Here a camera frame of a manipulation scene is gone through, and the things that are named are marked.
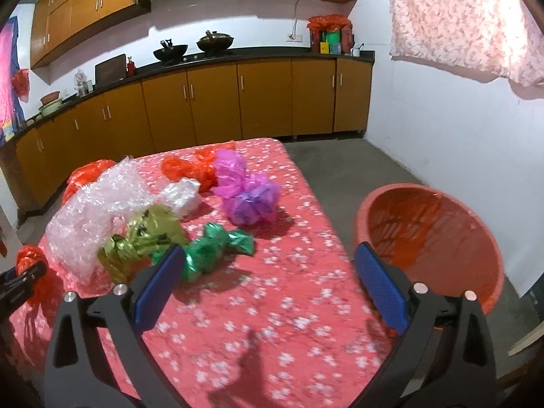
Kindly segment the red plastic bag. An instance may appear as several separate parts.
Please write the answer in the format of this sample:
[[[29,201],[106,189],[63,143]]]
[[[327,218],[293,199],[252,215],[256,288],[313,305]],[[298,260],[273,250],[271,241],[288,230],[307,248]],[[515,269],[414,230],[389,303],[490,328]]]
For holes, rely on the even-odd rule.
[[[40,247],[24,245],[18,250],[16,274],[27,274],[31,282],[30,307],[45,303],[56,290],[56,276],[49,268],[48,260]]]
[[[24,103],[28,103],[30,99],[30,69],[21,68],[15,71],[11,82],[18,99]]]

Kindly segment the clear bubble wrap sheet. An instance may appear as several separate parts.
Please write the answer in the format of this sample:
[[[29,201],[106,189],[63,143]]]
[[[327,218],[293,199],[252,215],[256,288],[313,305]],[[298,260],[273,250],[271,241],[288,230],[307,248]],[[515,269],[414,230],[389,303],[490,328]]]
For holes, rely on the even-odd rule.
[[[139,161],[127,157],[116,162],[61,204],[45,230],[48,258],[78,283],[90,284],[102,269],[98,249],[123,222],[155,201]]]

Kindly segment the orange plastic bag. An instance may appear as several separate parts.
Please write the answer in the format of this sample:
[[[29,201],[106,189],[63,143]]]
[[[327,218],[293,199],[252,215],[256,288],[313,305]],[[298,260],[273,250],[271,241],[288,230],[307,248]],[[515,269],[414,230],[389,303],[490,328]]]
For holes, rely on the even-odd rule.
[[[74,170],[66,182],[61,204],[65,205],[78,190],[91,182],[95,182],[101,176],[101,173],[109,170],[115,164],[116,162],[111,159],[99,159]]]
[[[234,150],[235,143],[229,141],[197,148],[194,151],[194,158],[191,160],[177,156],[167,156],[160,165],[161,172],[171,182],[178,182],[184,178],[196,180],[200,183],[199,192],[208,192],[218,185],[213,163],[217,158],[216,153],[219,149]]]

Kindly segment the olive green foil wrapper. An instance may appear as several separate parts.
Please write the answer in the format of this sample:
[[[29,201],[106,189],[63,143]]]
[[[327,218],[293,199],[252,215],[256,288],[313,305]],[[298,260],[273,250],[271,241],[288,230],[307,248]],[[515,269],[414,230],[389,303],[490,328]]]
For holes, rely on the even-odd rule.
[[[126,282],[145,259],[156,261],[159,255],[177,244],[185,247],[189,237],[174,211],[163,204],[153,204],[129,220],[124,235],[114,234],[98,249],[101,266],[114,283]]]

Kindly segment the white plastic bag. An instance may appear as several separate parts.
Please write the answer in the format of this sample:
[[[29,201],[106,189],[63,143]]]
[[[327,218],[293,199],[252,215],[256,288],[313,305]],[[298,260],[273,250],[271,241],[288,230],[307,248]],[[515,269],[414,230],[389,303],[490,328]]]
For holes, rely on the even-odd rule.
[[[201,204],[200,182],[195,179],[181,178],[172,182],[159,194],[159,201],[171,208],[178,218],[183,219],[193,214]]]

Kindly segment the orange plastic bag back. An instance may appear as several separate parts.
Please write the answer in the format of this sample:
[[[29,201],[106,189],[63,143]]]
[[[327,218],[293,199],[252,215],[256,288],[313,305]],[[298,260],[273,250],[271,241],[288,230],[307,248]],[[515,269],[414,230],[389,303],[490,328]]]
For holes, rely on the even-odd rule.
[[[229,141],[197,148],[194,151],[194,158],[191,160],[177,156],[167,156],[160,165],[161,172],[171,182],[178,182],[184,178],[196,180],[200,183],[199,192],[208,192],[218,185],[213,163],[217,158],[216,153],[219,149],[234,150],[235,143]]]

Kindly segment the purple plastic bag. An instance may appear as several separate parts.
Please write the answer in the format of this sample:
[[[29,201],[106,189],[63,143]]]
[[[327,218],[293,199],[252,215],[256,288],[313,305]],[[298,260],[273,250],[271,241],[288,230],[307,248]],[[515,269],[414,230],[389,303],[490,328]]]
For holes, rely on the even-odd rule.
[[[273,223],[277,218],[280,188],[263,172],[250,172],[235,150],[220,148],[212,163],[217,185],[211,188],[221,199],[223,212],[235,226]]]

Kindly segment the red plastic trash basket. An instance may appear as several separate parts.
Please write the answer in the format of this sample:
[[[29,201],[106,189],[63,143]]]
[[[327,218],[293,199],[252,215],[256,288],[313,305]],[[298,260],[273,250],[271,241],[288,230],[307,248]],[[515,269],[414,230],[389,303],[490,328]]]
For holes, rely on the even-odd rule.
[[[476,293],[486,315],[504,288],[504,262],[491,230],[451,195],[413,183],[370,192],[355,217],[354,241],[439,294]]]

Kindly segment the lower wooden kitchen cabinets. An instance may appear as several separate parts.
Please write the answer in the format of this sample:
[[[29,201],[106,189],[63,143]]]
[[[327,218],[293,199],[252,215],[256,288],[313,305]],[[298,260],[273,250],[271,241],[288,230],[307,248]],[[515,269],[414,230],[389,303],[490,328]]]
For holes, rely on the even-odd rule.
[[[35,122],[1,149],[18,214],[46,207],[76,168],[258,137],[361,133],[374,52],[244,58],[143,75]]]

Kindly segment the red floral tablecloth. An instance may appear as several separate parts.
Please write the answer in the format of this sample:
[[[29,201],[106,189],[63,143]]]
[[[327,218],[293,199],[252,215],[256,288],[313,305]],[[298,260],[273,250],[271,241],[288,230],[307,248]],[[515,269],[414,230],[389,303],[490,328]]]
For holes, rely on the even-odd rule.
[[[202,236],[206,223],[219,223],[252,234],[254,255],[226,255],[193,283],[180,274],[154,328],[142,339],[185,407],[346,407],[386,358],[388,331],[284,145],[273,138],[234,143],[250,172],[263,172],[279,185],[276,221],[235,226],[219,196],[200,193],[199,208],[179,218],[190,241]],[[154,204],[162,204],[159,194],[171,183],[162,160],[191,160],[196,149],[134,158],[156,195]],[[131,283],[165,252],[156,261],[145,259],[126,282],[114,283],[101,266],[91,283],[82,285],[48,258],[45,233],[33,246],[41,248],[54,271],[56,290],[39,306],[26,301],[2,324],[1,356],[10,376],[46,406],[47,350],[65,293],[103,296],[117,284]],[[99,336],[120,389],[136,396],[109,332],[100,329]]]

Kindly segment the pink curtain at window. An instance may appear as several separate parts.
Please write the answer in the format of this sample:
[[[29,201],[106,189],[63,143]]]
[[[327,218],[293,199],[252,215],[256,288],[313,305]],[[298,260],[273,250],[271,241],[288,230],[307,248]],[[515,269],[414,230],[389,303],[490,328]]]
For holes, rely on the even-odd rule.
[[[25,122],[12,78],[20,70],[18,63],[18,18],[9,18],[1,30],[0,114],[1,146],[15,137]]]

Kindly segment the stacked basins on counter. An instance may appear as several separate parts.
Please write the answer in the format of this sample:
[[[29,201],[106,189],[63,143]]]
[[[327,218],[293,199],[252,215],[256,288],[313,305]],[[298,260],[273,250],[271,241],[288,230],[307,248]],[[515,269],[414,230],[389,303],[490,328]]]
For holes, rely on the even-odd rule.
[[[42,116],[54,113],[62,105],[62,98],[59,91],[53,91],[40,99],[39,112]]]

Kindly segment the hanging red plastic bag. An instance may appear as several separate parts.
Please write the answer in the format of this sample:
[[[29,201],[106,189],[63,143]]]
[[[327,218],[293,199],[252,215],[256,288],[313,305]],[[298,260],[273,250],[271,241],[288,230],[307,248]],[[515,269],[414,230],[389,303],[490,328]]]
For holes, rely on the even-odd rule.
[[[18,99],[24,103],[28,103],[30,99],[30,69],[21,68],[15,71],[11,82]]]

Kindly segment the glass jar on counter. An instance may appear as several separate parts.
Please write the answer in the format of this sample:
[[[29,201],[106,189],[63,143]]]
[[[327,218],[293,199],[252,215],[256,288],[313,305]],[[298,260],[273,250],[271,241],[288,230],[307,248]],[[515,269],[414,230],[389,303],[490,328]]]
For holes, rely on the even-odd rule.
[[[74,85],[79,97],[84,97],[93,91],[92,81],[81,69],[75,72]]]

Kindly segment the dark cutting board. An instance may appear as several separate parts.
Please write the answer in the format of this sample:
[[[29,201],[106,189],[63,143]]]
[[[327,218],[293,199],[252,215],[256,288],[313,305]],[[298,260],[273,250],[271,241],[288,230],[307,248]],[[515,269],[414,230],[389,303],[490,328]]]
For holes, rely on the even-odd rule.
[[[95,87],[105,87],[126,78],[126,55],[114,56],[95,65]]]

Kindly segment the red bottle on counter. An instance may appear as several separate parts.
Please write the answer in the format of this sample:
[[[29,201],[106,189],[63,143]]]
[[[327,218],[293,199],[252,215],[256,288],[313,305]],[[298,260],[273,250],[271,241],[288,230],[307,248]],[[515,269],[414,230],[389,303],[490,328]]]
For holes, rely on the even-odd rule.
[[[133,75],[136,75],[136,65],[132,60],[131,56],[127,57],[126,74],[129,78]]]

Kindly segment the black wok left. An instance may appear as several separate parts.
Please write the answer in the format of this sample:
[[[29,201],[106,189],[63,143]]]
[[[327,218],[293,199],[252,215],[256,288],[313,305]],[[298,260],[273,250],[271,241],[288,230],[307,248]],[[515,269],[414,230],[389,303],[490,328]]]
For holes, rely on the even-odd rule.
[[[161,40],[160,49],[153,52],[153,55],[162,63],[181,62],[188,49],[187,44],[174,45],[171,39]]]

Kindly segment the black wok with lid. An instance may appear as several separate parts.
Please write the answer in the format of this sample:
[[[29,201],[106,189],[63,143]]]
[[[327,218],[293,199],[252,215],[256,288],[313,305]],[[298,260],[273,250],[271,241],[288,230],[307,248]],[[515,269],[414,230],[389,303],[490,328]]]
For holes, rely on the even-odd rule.
[[[234,38],[226,33],[206,31],[206,34],[197,42],[200,51],[207,54],[223,53],[232,46]]]

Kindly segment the red bag covered containers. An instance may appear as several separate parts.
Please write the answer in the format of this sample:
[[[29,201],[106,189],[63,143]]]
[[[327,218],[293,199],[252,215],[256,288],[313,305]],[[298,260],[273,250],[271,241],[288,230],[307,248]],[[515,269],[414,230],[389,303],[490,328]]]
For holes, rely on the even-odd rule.
[[[309,18],[311,49],[315,53],[349,54],[354,47],[353,25],[349,18],[339,14]]]

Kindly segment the pink floral hanging cloth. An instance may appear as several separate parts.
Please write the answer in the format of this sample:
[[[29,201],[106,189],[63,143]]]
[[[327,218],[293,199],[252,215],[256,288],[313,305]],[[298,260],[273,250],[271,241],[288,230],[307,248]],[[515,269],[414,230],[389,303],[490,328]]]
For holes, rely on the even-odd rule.
[[[543,83],[543,33],[522,0],[389,0],[391,54]]]

